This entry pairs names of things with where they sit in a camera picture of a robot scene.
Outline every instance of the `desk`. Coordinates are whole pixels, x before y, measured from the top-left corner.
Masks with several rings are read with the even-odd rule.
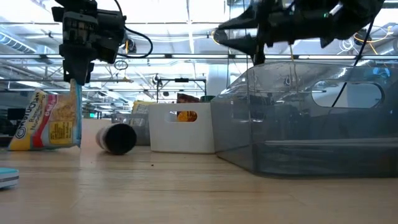
[[[383,223],[398,220],[398,179],[277,180],[215,155],[125,156],[88,145],[1,152],[20,170],[0,192],[1,223]]]

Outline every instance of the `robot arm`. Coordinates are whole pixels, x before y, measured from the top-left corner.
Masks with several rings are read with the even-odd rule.
[[[63,24],[63,44],[59,46],[64,57],[63,80],[73,78],[84,85],[90,82],[92,61],[115,62],[126,36],[126,17],[119,11],[97,9],[94,0],[56,1],[63,6],[52,8],[54,21]]]
[[[252,3],[237,18],[220,24],[216,31],[257,28],[256,37],[247,35],[216,41],[250,55],[254,64],[264,63],[262,50],[265,45],[272,47],[274,42],[293,44],[295,40],[319,37],[324,48],[334,39],[350,38],[375,18],[384,0],[342,0],[340,3],[339,0],[295,0],[285,8],[281,0],[261,0]]]

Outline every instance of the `snack bag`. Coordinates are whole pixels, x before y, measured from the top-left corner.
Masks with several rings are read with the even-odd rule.
[[[199,103],[199,98],[194,96],[186,95],[183,93],[177,93],[177,103]],[[194,111],[178,111],[177,120],[181,122],[194,122],[198,118],[198,115]]]
[[[70,80],[69,95],[49,95],[36,90],[9,150],[80,147],[81,117],[81,86],[75,80]]]
[[[154,104],[154,102],[146,102],[146,101],[135,101],[132,106],[131,114],[149,114],[149,105]],[[143,126],[145,125],[144,118],[132,118],[130,120],[131,126]]]

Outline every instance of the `transparent container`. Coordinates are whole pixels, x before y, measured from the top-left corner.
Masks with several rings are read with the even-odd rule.
[[[112,114],[111,121],[113,124],[123,123],[132,126],[137,134],[137,146],[150,146],[149,134],[149,115],[145,113],[133,114]]]
[[[274,177],[395,177],[398,70],[277,62],[211,101],[216,154]]]

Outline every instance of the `white plastic bin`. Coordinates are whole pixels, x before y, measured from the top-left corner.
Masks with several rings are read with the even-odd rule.
[[[178,122],[174,111],[194,111],[198,118]],[[209,103],[149,105],[149,131],[154,152],[215,153]]]

